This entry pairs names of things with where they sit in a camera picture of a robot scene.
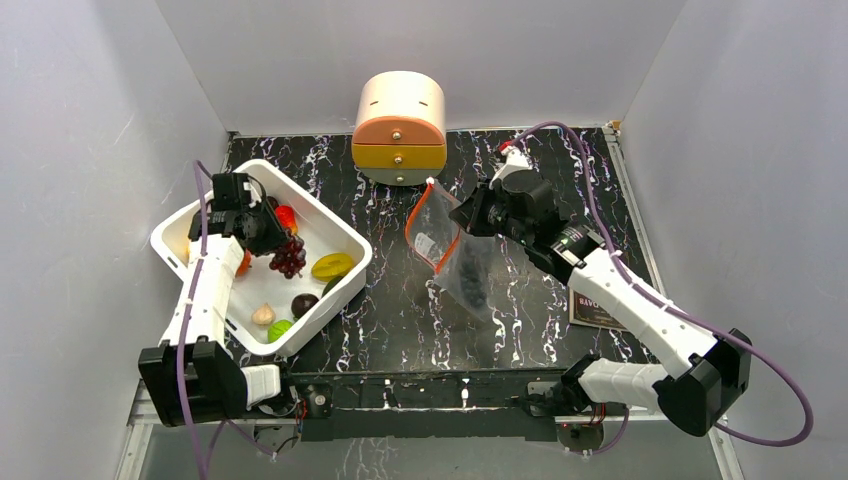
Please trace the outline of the red grape bunch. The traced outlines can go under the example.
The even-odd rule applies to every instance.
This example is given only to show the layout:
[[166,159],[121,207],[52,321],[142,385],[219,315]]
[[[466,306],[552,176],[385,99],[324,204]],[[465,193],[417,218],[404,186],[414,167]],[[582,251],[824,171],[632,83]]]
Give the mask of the red grape bunch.
[[281,273],[286,279],[300,276],[306,266],[304,241],[297,235],[280,245],[272,254],[269,268]]

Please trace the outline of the black grape bunch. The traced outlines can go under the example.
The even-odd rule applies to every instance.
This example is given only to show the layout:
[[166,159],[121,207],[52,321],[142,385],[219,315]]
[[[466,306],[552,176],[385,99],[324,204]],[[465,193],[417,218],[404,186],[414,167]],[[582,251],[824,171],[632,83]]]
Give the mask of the black grape bunch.
[[487,306],[487,277],[478,258],[466,255],[458,264],[460,293],[471,309]]

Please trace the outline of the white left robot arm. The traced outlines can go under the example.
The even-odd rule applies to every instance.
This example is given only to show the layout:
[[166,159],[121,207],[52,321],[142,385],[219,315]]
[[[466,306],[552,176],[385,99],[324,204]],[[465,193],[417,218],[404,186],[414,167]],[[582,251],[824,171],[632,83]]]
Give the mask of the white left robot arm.
[[294,411],[297,387],[277,365],[241,367],[224,348],[227,311],[245,253],[281,246],[286,230],[264,187],[247,173],[211,177],[187,230],[187,275],[159,344],[141,350],[138,368],[161,423],[235,420],[261,403],[275,416]]

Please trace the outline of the orange tangerine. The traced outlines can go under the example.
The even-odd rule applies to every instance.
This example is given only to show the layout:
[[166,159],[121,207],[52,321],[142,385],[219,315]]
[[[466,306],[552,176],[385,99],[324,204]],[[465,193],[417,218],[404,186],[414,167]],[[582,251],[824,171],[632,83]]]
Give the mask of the orange tangerine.
[[246,250],[244,252],[243,258],[236,270],[236,277],[242,277],[246,275],[251,267],[252,262],[252,254],[250,251]]

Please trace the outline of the clear zip top bag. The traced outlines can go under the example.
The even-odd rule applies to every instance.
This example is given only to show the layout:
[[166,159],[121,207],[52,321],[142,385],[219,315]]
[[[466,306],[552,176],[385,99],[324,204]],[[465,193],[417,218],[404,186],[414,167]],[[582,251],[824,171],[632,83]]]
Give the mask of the clear zip top bag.
[[[491,237],[475,237],[464,232],[449,218],[460,202],[433,177],[425,181],[423,195],[407,219],[404,236],[409,247],[433,270],[434,284],[469,314],[481,321],[493,316],[492,285],[489,275],[495,259],[495,241]],[[487,306],[471,309],[462,299],[458,273],[459,261],[466,255],[479,259],[487,277]]]

